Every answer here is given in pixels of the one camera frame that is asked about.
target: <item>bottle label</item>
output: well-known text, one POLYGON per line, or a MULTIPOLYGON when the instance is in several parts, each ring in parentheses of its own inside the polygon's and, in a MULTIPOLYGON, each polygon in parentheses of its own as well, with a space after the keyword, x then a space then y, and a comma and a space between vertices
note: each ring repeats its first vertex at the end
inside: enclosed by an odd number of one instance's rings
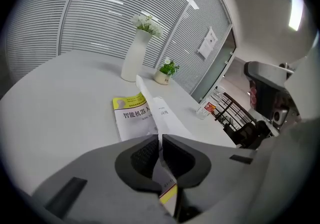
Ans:
POLYGON ((215 106, 212 103, 207 102, 207 104, 205 105, 205 109, 208 112, 212 113, 215 110, 215 106))

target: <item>tall white vase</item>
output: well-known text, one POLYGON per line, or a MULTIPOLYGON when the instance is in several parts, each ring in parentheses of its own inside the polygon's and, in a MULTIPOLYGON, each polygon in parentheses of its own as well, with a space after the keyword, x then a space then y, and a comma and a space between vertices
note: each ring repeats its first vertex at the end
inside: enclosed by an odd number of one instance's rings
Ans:
POLYGON ((142 68, 143 59, 146 54, 147 45, 152 35, 143 30, 136 30, 134 41, 132 42, 125 61, 122 66, 121 78, 129 82, 136 81, 136 75, 142 68))

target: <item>round table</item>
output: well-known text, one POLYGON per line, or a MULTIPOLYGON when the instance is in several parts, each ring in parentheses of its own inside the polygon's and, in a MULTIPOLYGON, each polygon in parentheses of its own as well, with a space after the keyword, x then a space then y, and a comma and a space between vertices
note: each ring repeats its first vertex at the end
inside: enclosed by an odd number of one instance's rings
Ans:
MULTIPOLYGON (((113 97, 139 93, 120 77, 122 59, 72 51, 37 67, 0 101, 3 161, 15 185, 28 194, 80 155, 120 142, 113 97)), ((164 86, 153 68, 140 76, 201 142, 235 147, 213 116, 200 120, 198 103, 174 80, 164 86)))

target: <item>small potted plant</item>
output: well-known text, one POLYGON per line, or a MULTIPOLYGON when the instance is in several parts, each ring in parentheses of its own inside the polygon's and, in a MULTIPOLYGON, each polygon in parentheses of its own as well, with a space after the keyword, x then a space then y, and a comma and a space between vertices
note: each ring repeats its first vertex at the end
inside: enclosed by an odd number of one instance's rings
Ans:
POLYGON ((180 66, 176 66, 174 61, 170 58, 166 58, 164 65, 156 71, 154 74, 154 80, 162 85, 168 85, 171 75, 173 75, 180 66))

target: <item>white vase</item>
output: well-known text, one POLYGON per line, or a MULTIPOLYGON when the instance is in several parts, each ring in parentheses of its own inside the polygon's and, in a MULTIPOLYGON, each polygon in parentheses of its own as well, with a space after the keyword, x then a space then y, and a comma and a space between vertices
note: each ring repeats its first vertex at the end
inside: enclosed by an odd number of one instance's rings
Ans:
POLYGON ((143 59, 146 54, 147 45, 152 35, 143 30, 136 30, 135 38, 126 54, 122 66, 121 78, 129 82, 136 81, 136 75, 141 70, 143 59))
POLYGON ((153 79, 156 82, 158 82, 159 84, 168 85, 170 77, 171 77, 171 75, 164 74, 164 73, 160 72, 159 70, 157 70, 156 73, 154 74, 153 79))

